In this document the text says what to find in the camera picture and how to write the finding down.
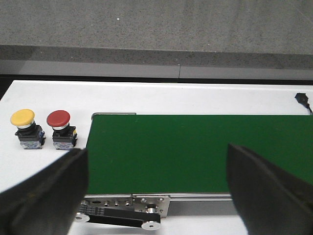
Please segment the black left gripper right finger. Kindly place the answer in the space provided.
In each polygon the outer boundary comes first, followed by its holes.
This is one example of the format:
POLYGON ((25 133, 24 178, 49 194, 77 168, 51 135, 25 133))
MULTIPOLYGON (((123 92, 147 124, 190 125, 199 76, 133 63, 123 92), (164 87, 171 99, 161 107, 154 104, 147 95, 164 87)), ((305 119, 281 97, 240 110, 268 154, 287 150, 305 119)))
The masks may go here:
POLYGON ((311 235, 313 186, 252 150, 229 144, 226 179, 250 235, 311 235))

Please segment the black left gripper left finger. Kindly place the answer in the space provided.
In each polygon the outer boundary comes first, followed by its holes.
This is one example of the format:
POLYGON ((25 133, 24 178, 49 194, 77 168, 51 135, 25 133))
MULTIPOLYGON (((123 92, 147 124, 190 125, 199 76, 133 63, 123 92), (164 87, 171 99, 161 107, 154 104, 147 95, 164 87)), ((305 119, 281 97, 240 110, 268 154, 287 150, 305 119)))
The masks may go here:
POLYGON ((0 233, 66 235, 88 184, 88 151, 72 149, 0 194, 0 233))

